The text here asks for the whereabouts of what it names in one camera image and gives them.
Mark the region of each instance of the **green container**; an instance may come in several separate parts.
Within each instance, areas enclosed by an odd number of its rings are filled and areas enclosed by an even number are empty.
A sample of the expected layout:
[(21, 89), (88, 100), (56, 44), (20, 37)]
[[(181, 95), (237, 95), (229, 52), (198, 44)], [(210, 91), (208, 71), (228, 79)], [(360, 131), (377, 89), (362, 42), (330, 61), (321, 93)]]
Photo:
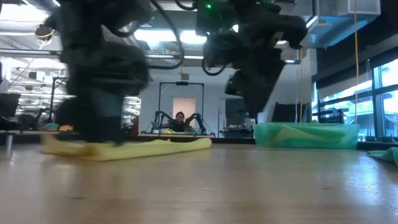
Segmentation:
[(265, 123), (254, 126), (256, 144), (301, 149), (356, 149), (359, 125)]

